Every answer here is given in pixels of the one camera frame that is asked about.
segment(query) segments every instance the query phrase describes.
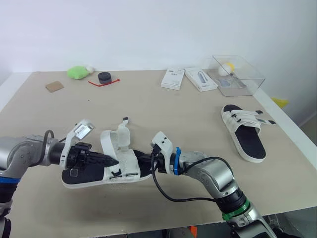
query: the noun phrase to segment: red wire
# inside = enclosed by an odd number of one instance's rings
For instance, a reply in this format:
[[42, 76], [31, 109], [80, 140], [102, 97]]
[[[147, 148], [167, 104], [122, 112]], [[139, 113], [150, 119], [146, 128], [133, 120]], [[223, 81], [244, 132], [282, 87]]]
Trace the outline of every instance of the red wire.
[[120, 81], [120, 79], [117, 78], [115, 81], [112, 81], [111, 83], [105, 83], [105, 84], [95, 84], [95, 83], [93, 83], [91, 81], [88, 81], [88, 82], [91, 83], [92, 85], [97, 86], [97, 87], [103, 87], [103, 86], [107, 86], [109, 84], [112, 84], [112, 83], [115, 83], [115, 82], [119, 82], [119, 81]]

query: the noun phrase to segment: slide sandal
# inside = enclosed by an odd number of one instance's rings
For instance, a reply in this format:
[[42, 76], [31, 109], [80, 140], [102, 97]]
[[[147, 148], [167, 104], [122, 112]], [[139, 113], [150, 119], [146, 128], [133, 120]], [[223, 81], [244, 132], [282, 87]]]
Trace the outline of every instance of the slide sandal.
[[262, 111], [244, 111], [236, 105], [226, 105], [221, 110], [222, 120], [228, 128], [241, 157], [249, 162], [260, 163], [266, 157], [259, 139], [261, 123], [275, 124], [272, 120], [256, 118]]

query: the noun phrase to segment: beige tabletop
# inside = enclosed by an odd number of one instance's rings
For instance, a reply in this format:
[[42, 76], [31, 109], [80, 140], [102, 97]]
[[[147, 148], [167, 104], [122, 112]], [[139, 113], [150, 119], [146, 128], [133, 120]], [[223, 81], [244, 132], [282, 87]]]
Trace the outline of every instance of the beige tabletop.
[[[97, 73], [73, 80], [65, 72], [36, 72], [0, 113], [0, 136], [43, 135], [52, 129], [63, 138], [75, 123], [90, 119], [96, 129], [84, 141], [102, 152], [100, 133], [116, 129], [130, 117], [131, 147], [151, 151], [150, 142], [163, 131], [183, 151], [202, 151], [226, 159], [240, 188], [263, 214], [317, 206], [317, 172], [277, 126], [262, 126], [267, 158], [244, 161], [221, 120], [223, 105], [254, 111], [263, 107], [252, 97], [224, 97], [218, 90], [200, 93], [184, 77], [180, 91], [160, 87], [164, 71], [112, 72], [120, 82], [106, 87]], [[60, 81], [64, 88], [50, 93], [45, 85]], [[271, 117], [264, 113], [263, 118]], [[204, 187], [185, 176], [158, 174], [172, 197], [208, 196]], [[61, 168], [37, 166], [22, 178], [13, 197], [11, 237], [78, 238], [132, 233], [221, 221], [216, 204], [208, 201], [173, 203], [150, 178], [133, 184], [109, 184], [67, 189]]]

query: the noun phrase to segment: white product box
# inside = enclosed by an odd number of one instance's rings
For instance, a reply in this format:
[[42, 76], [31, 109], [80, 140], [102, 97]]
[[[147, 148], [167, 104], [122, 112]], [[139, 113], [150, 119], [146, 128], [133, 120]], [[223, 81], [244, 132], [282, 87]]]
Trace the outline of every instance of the white product box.
[[201, 68], [186, 68], [185, 75], [200, 92], [214, 90], [218, 87]]
[[178, 68], [169, 68], [160, 84], [163, 88], [179, 90], [184, 77], [185, 70]]

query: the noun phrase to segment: black roll of tape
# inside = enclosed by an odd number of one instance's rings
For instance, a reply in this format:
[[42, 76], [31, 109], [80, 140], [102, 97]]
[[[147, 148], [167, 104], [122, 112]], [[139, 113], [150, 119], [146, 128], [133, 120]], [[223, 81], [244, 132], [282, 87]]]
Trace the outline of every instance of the black roll of tape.
[[100, 84], [111, 83], [111, 74], [108, 72], [102, 72], [98, 74]]

